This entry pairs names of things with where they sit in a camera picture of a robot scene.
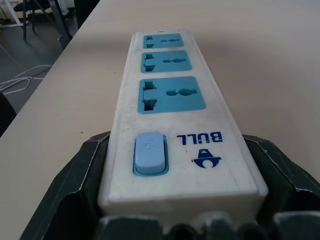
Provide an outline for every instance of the gray floor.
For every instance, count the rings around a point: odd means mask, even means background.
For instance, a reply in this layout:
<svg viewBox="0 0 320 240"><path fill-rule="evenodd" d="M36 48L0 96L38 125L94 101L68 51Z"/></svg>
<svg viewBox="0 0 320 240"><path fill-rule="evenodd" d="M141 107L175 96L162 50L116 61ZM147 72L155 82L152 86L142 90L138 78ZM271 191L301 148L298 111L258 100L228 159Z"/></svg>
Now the gray floor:
<svg viewBox="0 0 320 240"><path fill-rule="evenodd" d="M78 30L76 19L67 20L66 22L70 34L74 36ZM29 24L26 33L27 42L23 40L23 30L21 27L2 28L1 30L0 45L4 47L25 70L38 65L53 65L63 52L57 40L61 35L49 22L36 23L35 33L32 31L31 24ZM48 70L48 68L40 67L32 70L31 73L40 73L37 77L43 78L46 75L45 70ZM0 48L0 82L8 81L22 72L24 72L24 70L15 64ZM41 80L33 79L27 89L6 95L16 113L22 109L40 82ZM26 83L20 83L8 91L19 89L25 86L25 84Z"/></svg>

